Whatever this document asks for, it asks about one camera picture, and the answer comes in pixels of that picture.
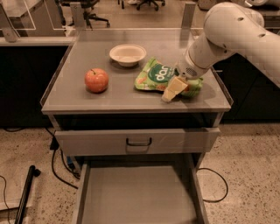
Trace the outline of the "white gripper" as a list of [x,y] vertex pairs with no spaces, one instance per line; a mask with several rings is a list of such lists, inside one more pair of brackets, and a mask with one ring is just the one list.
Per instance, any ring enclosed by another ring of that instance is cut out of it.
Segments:
[[[183,77],[188,80],[196,80],[202,75],[204,75],[209,68],[203,68],[196,65],[188,51],[185,51],[179,58],[178,62],[175,65],[175,68],[180,77]],[[164,102],[170,102],[178,94],[188,87],[187,81],[180,77],[174,77],[168,83],[167,88],[164,90],[162,95],[162,100]]]

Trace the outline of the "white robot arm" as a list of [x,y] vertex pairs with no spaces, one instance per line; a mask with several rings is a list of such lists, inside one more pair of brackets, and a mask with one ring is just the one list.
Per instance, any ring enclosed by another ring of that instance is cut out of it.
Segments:
[[236,3],[218,3],[205,15],[203,32],[179,58],[164,90],[170,102],[218,61],[238,53],[280,87],[280,36],[263,28],[263,16]]

